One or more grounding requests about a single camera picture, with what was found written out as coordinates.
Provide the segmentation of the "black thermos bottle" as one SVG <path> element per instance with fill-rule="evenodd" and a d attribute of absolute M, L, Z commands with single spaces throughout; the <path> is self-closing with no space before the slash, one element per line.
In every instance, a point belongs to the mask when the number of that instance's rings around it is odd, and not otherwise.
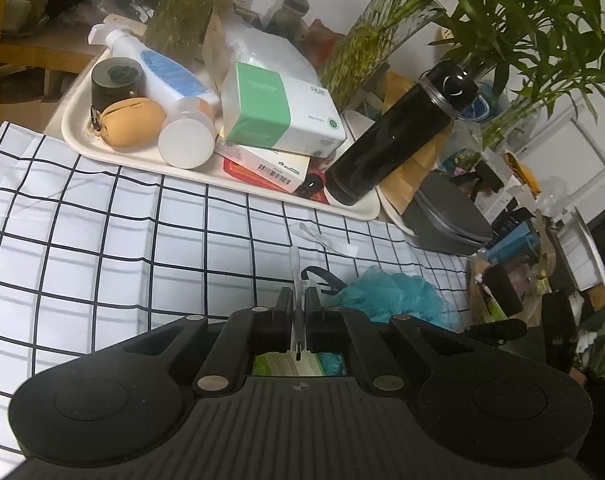
<path fill-rule="evenodd" d="M 476 99 L 474 78 L 450 60 L 424 73 L 325 171 L 325 189 L 353 206 Z"/>

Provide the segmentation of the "teal bath loofah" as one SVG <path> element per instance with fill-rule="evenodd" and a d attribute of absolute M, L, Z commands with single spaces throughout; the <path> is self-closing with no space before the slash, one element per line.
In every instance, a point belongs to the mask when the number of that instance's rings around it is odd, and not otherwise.
<path fill-rule="evenodd" d="M 376 323 L 407 314 L 452 332 L 463 328 L 460 315 L 434 285 L 421 276 L 387 273 L 378 266 L 368 268 L 335 295 L 325 296 L 322 304 L 359 310 Z"/>

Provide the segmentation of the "white red medicine box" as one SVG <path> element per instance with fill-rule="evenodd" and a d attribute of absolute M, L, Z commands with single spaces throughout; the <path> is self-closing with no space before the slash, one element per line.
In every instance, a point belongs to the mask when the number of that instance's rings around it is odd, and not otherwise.
<path fill-rule="evenodd" d="M 293 193 L 307 177 L 310 158 L 305 155 L 231 143 L 222 136 L 217 137 L 214 150 L 287 193 Z"/>

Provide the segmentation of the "orange egg-shaped pouch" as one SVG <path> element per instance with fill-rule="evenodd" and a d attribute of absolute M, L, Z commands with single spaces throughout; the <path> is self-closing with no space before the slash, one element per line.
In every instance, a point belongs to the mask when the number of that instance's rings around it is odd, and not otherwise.
<path fill-rule="evenodd" d="M 157 141 L 166 119 L 160 104 L 130 98 L 110 104 L 97 116 L 94 134 L 117 150 L 144 148 Z"/>

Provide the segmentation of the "dark grey zip case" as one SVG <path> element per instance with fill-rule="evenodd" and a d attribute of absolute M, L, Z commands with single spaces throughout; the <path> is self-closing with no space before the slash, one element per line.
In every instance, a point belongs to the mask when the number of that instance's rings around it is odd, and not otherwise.
<path fill-rule="evenodd" d="M 493 239 L 493 229 L 475 204 L 452 182 L 430 172 L 401 215 L 431 252 L 469 256 Z"/>

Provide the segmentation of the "green white tissue box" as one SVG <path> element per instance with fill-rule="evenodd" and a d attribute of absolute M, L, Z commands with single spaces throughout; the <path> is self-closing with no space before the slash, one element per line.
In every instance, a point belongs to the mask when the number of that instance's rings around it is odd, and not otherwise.
<path fill-rule="evenodd" d="M 231 143 L 327 158 L 346 140 L 327 89 L 255 65 L 231 68 L 221 107 L 223 136 Z"/>

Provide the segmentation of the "black sponge block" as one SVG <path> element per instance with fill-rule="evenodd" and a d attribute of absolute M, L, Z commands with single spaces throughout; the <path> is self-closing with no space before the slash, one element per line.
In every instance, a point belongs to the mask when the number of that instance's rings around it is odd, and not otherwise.
<path fill-rule="evenodd" d="M 489 292 L 508 318 L 523 311 L 522 300 L 517 295 L 509 274 L 502 264 L 489 266 L 483 274 L 483 284 L 488 287 Z"/>

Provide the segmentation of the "left glass vase with bamboo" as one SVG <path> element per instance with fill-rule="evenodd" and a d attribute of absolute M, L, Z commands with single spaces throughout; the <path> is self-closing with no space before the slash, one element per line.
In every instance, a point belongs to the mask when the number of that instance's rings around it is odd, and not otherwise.
<path fill-rule="evenodd" d="M 191 67 L 216 0 L 159 0 L 147 22 L 147 47 Z"/>

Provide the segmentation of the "white cap pill bottle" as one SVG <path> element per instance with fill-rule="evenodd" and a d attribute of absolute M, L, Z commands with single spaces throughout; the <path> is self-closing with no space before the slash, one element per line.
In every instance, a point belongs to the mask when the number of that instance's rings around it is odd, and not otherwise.
<path fill-rule="evenodd" d="M 168 165 L 194 169 L 204 165 L 214 154 L 216 138 L 214 109 L 208 102 L 193 96 L 176 101 L 170 108 L 157 147 Z"/>

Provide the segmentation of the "white blue spray bottle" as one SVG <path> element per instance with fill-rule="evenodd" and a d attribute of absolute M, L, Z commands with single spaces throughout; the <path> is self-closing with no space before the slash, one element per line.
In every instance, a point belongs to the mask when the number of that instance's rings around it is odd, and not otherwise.
<path fill-rule="evenodd" d="M 127 28 L 94 25 L 89 32 L 88 44 L 105 46 L 113 58 L 138 62 L 144 74 L 144 96 L 160 104 L 167 113 L 176 102 L 186 98 L 199 98 L 215 112 L 220 108 L 220 99 L 214 90 L 172 58 L 146 47 Z"/>

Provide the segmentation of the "black tape roll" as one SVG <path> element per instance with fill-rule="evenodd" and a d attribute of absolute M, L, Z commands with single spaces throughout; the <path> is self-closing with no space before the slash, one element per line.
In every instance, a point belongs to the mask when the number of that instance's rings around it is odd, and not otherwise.
<path fill-rule="evenodd" d="M 144 94 L 142 66 L 131 58 L 106 58 L 91 72 L 91 104 L 97 113 Z"/>

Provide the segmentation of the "green wet wipes pack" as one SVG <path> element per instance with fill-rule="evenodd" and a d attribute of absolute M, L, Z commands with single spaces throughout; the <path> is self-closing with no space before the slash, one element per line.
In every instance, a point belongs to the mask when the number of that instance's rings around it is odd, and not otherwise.
<path fill-rule="evenodd" d="M 284 353 L 269 352 L 256 356 L 254 364 L 252 364 L 252 374 L 254 376 L 309 377 L 324 376 L 324 370 L 314 353 L 304 351 L 297 360 L 296 352 L 289 350 Z"/>

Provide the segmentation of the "middle glass vase with bamboo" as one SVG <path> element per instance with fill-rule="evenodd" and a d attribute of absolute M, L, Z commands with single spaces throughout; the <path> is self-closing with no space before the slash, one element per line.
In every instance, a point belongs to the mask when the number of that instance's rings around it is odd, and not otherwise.
<path fill-rule="evenodd" d="M 445 12 L 438 0 L 370 0 L 319 71 L 338 110 L 345 110 L 388 58 Z"/>

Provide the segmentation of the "white plastic tray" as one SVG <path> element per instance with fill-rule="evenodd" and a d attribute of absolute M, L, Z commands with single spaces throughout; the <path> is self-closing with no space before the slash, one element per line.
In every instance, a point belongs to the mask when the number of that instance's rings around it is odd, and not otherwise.
<path fill-rule="evenodd" d="M 368 192 L 363 200 L 353 206 L 345 206 L 337 202 L 324 204 L 317 200 L 310 200 L 310 198 L 272 191 L 269 188 L 260 188 L 260 186 L 237 180 L 223 171 L 223 158 L 218 154 L 212 155 L 205 165 L 188 170 L 166 164 L 155 146 L 142 148 L 142 150 L 132 153 L 113 150 L 93 133 L 90 121 L 91 72 L 96 63 L 109 57 L 110 53 L 107 50 L 101 50 L 76 78 L 60 106 L 63 109 L 60 134 L 69 147 L 78 154 L 97 162 L 108 162 L 113 165 L 148 171 L 152 174 L 165 174 L 169 177 L 219 186 L 226 190 L 252 194 L 269 198 L 269 200 L 281 200 L 283 203 L 315 208 L 330 214 L 341 214 L 356 220 L 370 221 L 379 216 L 382 205 L 379 196 L 374 191 Z"/>

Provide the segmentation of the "white black checkered tablecloth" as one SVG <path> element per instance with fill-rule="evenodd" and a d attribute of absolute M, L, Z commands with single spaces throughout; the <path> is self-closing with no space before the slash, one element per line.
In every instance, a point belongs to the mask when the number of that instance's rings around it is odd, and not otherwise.
<path fill-rule="evenodd" d="M 467 260 L 426 252 L 393 224 L 101 164 L 0 128 L 0 478 L 22 453 L 7 418 L 32 375 L 189 314 L 272 304 L 304 266 L 352 281 L 418 275 L 470 322 Z"/>

